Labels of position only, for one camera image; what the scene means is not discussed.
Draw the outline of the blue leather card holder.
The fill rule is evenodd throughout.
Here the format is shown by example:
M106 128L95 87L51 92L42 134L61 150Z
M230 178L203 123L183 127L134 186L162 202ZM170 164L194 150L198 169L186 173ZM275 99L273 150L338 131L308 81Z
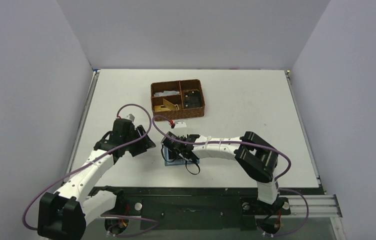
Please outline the blue leather card holder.
M184 159L180 156L176 156L173 152L165 146L161 148L161 155L164 160L165 166L179 166L179 165L194 165L195 163L191 159Z

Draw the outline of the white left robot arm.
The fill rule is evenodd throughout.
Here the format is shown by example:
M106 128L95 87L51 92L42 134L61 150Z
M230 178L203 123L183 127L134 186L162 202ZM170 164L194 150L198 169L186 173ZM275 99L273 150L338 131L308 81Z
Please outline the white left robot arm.
M80 240L87 225L116 206L119 192L101 190L88 197L99 179L126 152L135 157L156 145L142 125L130 118L117 118L111 131L97 141L80 171L54 193L39 202L37 233L50 240Z

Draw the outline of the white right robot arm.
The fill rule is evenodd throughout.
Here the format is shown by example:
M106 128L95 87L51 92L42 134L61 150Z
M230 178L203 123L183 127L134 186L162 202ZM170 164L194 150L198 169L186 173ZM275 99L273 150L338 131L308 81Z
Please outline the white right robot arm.
M199 134L177 136L167 133L161 144L172 154L197 163L201 159L214 158L236 161L246 174L257 183L257 199L272 205L279 191L274 170L278 153L264 139L247 131L243 136L213 138Z

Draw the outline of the gold card in basket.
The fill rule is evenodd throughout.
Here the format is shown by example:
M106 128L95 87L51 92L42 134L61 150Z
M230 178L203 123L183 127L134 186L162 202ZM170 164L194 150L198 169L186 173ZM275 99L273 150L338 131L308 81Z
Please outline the gold card in basket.
M164 105L156 105L154 106L155 112L165 112L168 111L168 109Z

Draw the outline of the silver cards in basket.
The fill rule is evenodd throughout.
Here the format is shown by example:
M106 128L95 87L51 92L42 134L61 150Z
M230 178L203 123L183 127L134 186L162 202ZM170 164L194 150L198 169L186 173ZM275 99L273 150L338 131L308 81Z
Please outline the silver cards in basket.
M164 90L162 92L155 92L154 97L165 97L165 96L173 96L173 95L179 95L180 92L177 90Z

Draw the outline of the brown woven divided basket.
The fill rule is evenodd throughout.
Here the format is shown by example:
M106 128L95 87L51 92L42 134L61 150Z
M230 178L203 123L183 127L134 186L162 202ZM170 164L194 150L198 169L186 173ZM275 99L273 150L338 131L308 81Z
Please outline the brown woven divided basket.
M175 81L154 82L150 86L151 90L151 110L152 114L156 116L156 121L163 121L163 117L171 120L199 118L205 116L205 98L202 89L202 84L199 79L186 79ZM162 91L179 91L179 95L154 97L154 93ZM200 91L202 95L203 107L184 109L183 107L183 93L186 91ZM166 99L174 104L179 105L179 110L176 111L162 111L155 112L154 106L162 105L163 99Z

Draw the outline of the black items in basket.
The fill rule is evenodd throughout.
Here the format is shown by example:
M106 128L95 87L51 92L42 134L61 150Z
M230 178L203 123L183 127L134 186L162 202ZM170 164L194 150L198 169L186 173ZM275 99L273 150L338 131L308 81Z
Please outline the black items in basket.
M183 93L184 109L194 109L203 107L202 95L198 90L190 90Z

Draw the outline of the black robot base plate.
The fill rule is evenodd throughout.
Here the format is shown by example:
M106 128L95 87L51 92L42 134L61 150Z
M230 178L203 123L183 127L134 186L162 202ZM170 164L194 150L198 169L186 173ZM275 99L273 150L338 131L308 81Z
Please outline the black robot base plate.
M143 217L141 229L160 224L157 230L255 230L264 224L276 230L280 216L291 214L286 197L275 203L259 201L255 188L173 188L95 186L88 191L84 205L100 194L117 198L106 215Z

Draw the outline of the aluminium frame rail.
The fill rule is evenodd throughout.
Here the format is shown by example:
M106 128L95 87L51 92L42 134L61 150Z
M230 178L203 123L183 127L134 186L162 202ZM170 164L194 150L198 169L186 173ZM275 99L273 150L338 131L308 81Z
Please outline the aluminium frame rail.
M92 195L83 203L86 213L104 201L104 214L165 217L171 214L208 217L234 216L292 216L295 218L341 217L341 210L334 195L283 195L274 204L266 204L254 197L236 195L122 195L107 191Z

